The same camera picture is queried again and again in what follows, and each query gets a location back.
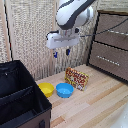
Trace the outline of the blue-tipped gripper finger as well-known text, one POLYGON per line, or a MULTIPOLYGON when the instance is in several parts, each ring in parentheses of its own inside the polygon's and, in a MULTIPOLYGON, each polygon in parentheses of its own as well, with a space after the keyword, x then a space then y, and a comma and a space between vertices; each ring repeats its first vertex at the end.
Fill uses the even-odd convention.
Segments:
POLYGON ((71 48, 66 49, 66 55, 69 56, 71 48))
POLYGON ((57 58, 58 52, 56 51, 56 49, 53 50, 53 56, 54 58, 57 58))

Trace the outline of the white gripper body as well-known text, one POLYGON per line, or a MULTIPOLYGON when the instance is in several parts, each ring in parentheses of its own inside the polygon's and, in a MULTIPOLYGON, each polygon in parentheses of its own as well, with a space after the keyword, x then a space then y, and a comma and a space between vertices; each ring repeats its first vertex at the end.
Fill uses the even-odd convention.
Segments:
POLYGON ((62 34, 59 30, 51 31, 47 34, 47 44, 49 49, 56 49, 60 47, 73 46, 79 43, 79 34, 70 34, 69 31, 63 31, 62 34))

